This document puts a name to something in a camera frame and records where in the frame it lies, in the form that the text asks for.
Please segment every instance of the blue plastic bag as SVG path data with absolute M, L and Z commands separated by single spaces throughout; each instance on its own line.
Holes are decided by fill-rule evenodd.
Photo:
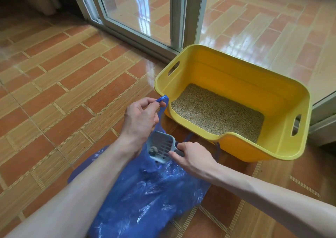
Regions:
M 163 100 L 168 105 L 168 98 Z M 159 119 L 166 108 L 161 107 Z M 155 130 L 164 132 L 161 122 Z M 108 146 L 86 159 L 68 179 L 71 182 Z M 155 163 L 146 144 L 130 161 L 109 192 L 88 231 L 91 238 L 155 238 L 175 215 L 201 203 L 210 184 L 187 174 L 174 161 Z

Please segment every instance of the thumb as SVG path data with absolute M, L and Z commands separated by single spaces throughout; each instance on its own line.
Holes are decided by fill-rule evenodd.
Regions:
M 152 102 L 150 103 L 147 108 L 144 110 L 144 112 L 150 114 L 154 117 L 156 110 L 160 107 L 160 104 L 158 102 Z
M 175 151 L 169 151 L 168 154 L 179 165 L 184 163 L 184 158 L 178 155 Z

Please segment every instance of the person's right hand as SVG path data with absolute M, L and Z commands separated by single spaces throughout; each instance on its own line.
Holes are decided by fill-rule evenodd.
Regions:
M 184 157 L 174 151 L 169 151 L 170 157 L 187 173 L 209 181 L 209 173 L 217 165 L 211 153 L 199 143 L 179 143 L 177 148 L 184 152 Z

